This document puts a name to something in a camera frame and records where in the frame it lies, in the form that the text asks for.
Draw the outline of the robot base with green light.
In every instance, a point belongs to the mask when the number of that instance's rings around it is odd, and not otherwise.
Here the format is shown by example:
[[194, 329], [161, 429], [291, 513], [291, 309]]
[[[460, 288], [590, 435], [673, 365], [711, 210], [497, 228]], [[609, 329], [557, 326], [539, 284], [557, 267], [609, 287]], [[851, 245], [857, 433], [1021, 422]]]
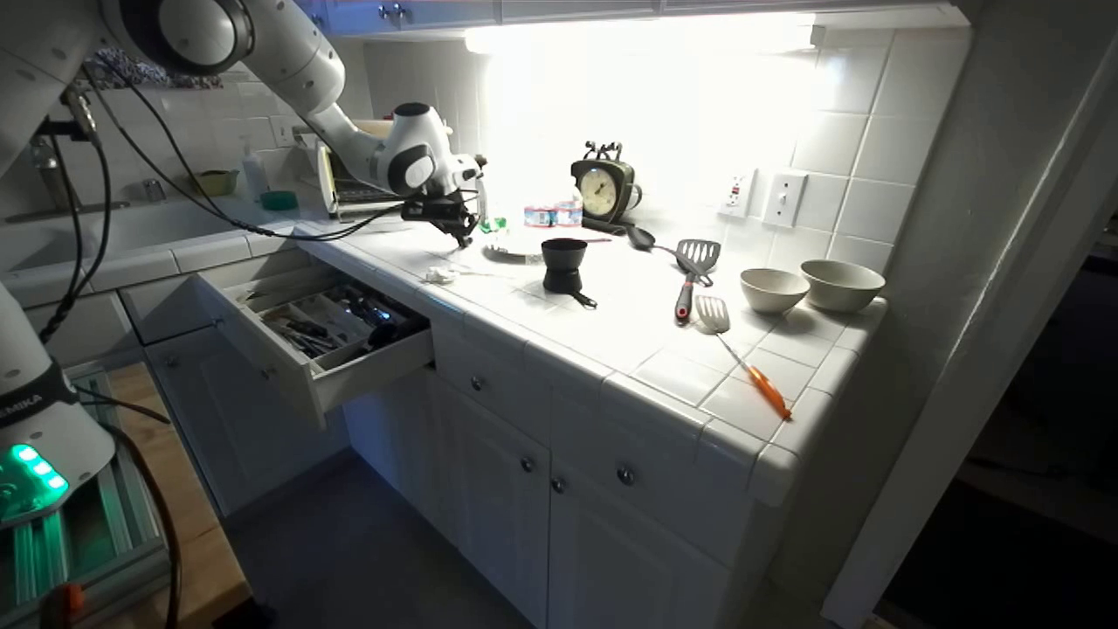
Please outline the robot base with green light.
[[110, 629], [171, 592], [168, 504], [115, 420], [97, 420], [0, 287], [5, 629]]

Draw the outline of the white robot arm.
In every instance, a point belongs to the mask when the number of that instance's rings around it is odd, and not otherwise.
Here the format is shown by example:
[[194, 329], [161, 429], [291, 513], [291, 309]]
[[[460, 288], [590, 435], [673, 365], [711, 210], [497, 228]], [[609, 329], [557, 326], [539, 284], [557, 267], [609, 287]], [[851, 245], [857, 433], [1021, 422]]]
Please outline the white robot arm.
[[0, 171], [106, 43], [189, 78], [244, 64], [359, 184], [390, 195], [405, 220], [472, 242], [463, 191], [483, 163], [452, 150], [421, 101], [398, 104], [384, 138], [368, 137], [338, 104], [347, 64], [295, 0], [0, 0]]

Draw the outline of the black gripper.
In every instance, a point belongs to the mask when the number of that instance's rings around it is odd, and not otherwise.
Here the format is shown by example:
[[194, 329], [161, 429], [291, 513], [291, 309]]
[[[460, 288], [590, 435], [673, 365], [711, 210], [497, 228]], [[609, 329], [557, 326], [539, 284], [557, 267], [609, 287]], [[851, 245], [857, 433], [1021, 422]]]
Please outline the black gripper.
[[483, 191], [483, 152], [452, 152], [447, 161], [431, 150], [403, 152], [403, 205], [405, 220], [426, 220], [440, 235], [452, 235], [460, 248], [472, 245], [477, 217], [469, 200]]

